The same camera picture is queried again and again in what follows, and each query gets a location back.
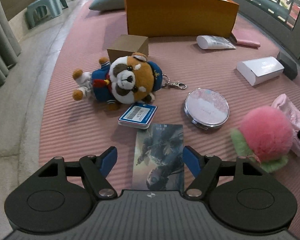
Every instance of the white box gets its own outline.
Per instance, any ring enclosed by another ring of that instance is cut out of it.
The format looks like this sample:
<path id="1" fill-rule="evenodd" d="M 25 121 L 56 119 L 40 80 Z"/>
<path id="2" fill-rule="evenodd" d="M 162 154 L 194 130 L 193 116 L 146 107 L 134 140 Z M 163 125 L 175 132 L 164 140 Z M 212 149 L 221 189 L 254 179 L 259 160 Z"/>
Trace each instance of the white box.
<path id="1" fill-rule="evenodd" d="M 274 57 L 264 57 L 238 62 L 237 70 L 250 85 L 255 86 L 279 76 L 283 72 L 284 67 Z"/>

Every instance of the plush toy head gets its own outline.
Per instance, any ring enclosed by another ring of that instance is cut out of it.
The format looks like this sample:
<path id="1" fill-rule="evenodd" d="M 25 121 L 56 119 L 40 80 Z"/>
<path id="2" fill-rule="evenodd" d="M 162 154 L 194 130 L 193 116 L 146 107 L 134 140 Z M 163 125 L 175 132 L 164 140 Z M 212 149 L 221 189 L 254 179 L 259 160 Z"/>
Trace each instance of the plush toy head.
<path id="1" fill-rule="evenodd" d="M 162 85 L 161 69 L 138 52 L 116 59 L 111 64 L 109 76 L 113 96 L 124 104 L 141 100 L 152 102 L 152 92 Z"/>
<path id="2" fill-rule="evenodd" d="M 244 116 L 231 138 L 239 156 L 253 156 L 261 168 L 273 172 L 288 162 L 292 125 L 282 111 L 262 106 Z"/>

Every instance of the white tube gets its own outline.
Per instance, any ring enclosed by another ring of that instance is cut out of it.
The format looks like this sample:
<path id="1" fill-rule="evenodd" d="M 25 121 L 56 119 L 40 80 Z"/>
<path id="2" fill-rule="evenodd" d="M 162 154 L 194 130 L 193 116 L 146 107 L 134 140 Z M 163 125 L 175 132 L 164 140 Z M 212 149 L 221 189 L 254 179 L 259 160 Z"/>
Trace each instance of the white tube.
<path id="1" fill-rule="evenodd" d="M 197 43 L 201 49 L 235 49 L 227 39 L 218 36 L 198 36 Z"/>

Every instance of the round pink compact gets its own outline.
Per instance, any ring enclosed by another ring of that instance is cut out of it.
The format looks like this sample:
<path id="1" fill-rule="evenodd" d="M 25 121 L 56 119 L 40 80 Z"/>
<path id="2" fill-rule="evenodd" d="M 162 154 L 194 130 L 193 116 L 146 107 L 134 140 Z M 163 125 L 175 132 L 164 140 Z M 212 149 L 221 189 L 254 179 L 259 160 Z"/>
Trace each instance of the round pink compact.
<path id="1" fill-rule="evenodd" d="M 205 130 L 221 127 L 230 113 L 225 98 L 206 88 L 197 88 L 188 94 L 184 111 L 194 125 Z"/>

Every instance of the barcode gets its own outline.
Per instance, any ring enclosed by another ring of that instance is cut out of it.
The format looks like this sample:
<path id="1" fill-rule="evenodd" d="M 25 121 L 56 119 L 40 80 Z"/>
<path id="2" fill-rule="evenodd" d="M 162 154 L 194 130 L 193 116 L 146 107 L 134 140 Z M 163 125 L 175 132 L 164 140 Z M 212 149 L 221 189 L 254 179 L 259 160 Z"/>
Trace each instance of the barcode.
<path id="1" fill-rule="evenodd" d="M 140 110 L 141 110 L 141 107 L 136 106 L 134 108 L 134 110 L 132 111 L 132 113 L 127 116 L 127 119 L 132 120 Z"/>

